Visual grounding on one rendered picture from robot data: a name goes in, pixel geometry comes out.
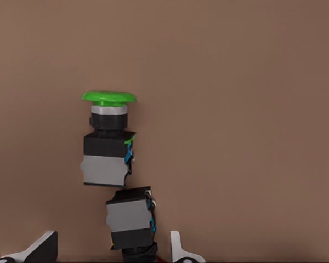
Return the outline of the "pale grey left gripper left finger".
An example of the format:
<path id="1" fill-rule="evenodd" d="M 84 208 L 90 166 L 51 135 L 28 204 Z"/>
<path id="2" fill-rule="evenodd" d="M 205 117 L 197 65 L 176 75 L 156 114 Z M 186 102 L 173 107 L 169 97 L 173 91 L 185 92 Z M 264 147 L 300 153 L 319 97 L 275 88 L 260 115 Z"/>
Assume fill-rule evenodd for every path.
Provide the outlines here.
<path id="1" fill-rule="evenodd" d="M 27 249 L 5 255 L 0 263 L 55 263 L 58 257 L 58 232 L 47 231 Z"/>

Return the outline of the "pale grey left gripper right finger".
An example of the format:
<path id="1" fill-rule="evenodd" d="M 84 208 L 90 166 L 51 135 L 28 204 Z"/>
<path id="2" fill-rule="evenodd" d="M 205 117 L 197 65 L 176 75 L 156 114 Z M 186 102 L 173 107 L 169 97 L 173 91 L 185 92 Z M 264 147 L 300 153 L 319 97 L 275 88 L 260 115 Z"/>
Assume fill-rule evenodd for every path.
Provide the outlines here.
<path id="1" fill-rule="evenodd" d="M 202 256 L 190 253 L 182 248 L 181 237 L 178 231 L 171 231 L 170 235 L 172 263 L 206 263 Z"/>

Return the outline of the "green mushroom push-button switch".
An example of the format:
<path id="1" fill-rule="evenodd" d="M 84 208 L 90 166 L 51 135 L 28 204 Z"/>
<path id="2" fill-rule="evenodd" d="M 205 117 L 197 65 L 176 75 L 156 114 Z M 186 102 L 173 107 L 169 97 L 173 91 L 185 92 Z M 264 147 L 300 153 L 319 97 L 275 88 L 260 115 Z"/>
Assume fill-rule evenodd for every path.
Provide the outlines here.
<path id="1" fill-rule="evenodd" d="M 132 174 L 135 132 L 128 131 L 128 92 L 88 91 L 82 99 L 91 102 L 89 125 L 93 131 L 83 138 L 84 184 L 124 187 Z"/>

